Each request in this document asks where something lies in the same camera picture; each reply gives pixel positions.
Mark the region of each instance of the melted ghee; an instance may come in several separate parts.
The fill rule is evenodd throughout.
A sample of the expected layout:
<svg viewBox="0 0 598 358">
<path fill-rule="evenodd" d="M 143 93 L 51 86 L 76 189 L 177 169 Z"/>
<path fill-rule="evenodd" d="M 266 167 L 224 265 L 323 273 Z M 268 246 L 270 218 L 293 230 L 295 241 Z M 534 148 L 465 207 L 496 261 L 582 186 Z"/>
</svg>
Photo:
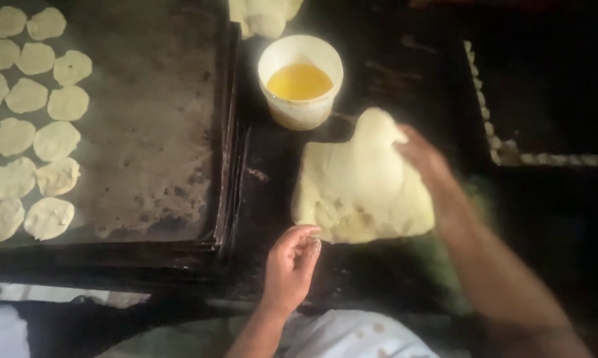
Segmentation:
<svg viewBox="0 0 598 358">
<path fill-rule="evenodd" d="M 292 64 L 275 72 L 266 88 L 287 101 L 305 101 L 325 94 L 332 81 L 315 65 Z"/>
</svg>

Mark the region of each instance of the white plastic bucket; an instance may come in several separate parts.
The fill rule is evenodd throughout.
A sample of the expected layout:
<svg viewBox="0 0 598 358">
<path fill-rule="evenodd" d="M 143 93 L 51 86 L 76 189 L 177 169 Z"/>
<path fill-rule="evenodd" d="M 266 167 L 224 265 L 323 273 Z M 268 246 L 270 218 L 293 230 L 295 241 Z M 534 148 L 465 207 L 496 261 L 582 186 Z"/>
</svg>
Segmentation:
<svg viewBox="0 0 598 358">
<path fill-rule="evenodd" d="M 306 101 L 287 101 L 272 94 L 266 88 L 270 77 L 279 69 L 297 63 L 312 64 L 321 69 L 330 77 L 332 88 Z M 288 36 L 273 42 L 262 53 L 257 71 L 272 118 L 294 131 L 319 127 L 330 115 L 332 103 L 343 82 L 343 65 L 334 47 L 322 39 L 307 35 Z"/>
</svg>

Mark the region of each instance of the person's left hand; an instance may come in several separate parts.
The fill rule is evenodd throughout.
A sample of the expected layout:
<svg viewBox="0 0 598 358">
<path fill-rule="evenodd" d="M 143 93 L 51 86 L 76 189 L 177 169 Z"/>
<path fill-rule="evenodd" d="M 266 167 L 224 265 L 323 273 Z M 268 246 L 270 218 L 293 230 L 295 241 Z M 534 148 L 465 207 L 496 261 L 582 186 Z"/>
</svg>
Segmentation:
<svg viewBox="0 0 598 358">
<path fill-rule="evenodd" d="M 262 308 L 290 315 L 308 295 L 321 241 L 310 237 L 321 228 L 295 225 L 277 240 L 266 263 Z"/>
</svg>

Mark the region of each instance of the yellow oil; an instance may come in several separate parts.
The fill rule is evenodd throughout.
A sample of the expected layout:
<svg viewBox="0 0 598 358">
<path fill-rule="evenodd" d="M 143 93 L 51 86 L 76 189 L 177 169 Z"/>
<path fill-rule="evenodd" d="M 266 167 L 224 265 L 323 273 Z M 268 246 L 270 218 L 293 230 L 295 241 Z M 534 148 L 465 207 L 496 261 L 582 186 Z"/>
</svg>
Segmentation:
<svg viewBox="0 0 598 358">
<path fill-rule="evenodd" d="M 329 91 L 332 81 L 315 65 L 292 64 L 275 72 L 266 88 L 287 101 L 305 101 Z"/>
</svg>

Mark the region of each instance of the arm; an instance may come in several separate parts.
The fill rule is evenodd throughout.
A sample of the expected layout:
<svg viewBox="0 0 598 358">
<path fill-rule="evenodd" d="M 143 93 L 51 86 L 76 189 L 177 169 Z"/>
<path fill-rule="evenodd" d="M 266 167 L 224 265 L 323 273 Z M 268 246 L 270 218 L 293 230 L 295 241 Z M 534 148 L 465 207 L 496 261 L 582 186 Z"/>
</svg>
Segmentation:
<svg viewBox="0 0 598 358">
<path fill-rule="evenodd" d="M 416 130 L 397 150 L 430 190 L 437 231 L 465 294 L 506 357 L 590 357 L 549 289 L 484 224 L 442 154 Z"/>
<path fill-rule="evenodd" d="M 266 263 L 262 302 L 226 358 L 269 358 L 275 354 L 290 313 L 303 302 L 312 280 L 321 242 L 310 237 L 314 225 L 296 225 L 277 240 Z"/>
</svg>

